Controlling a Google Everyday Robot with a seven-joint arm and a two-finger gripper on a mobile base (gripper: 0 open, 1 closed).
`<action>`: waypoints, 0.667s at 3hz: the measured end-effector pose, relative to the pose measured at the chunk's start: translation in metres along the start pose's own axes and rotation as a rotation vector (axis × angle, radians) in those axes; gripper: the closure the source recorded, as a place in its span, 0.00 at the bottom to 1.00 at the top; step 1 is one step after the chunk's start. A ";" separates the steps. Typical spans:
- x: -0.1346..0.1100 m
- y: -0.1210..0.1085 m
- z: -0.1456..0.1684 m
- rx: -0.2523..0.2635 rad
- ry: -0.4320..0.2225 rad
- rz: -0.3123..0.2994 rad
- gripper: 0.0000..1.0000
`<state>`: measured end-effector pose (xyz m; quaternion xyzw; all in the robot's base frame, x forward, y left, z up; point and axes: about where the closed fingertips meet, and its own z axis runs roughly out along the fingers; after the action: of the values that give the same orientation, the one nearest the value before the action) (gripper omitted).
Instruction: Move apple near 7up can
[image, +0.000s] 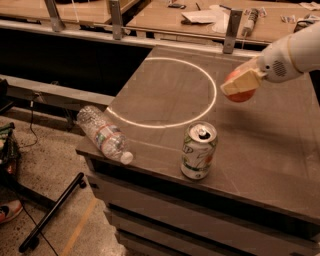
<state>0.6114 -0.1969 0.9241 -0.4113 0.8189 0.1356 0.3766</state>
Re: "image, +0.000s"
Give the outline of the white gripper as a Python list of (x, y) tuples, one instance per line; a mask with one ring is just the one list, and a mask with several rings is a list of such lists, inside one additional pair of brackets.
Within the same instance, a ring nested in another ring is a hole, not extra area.
[(273, 83), (297, 78), (302, 74), (296, 63), (302, 53), (302, 42), (303, 39), (296, 34), (273, 42), (259, 57), (251, 58), (231, 72), (220, 86), (221, 91), (225, 96), (232, 96), (256, 90), (263, 78)]

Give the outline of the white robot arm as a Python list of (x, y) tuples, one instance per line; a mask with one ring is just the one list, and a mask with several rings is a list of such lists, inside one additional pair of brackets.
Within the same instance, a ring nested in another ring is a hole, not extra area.
[(287, 35), (238, 66), (220, 86), (234, 102), (247, 101), (263, 80), (286, 82), (320, 69), (320, 22)]

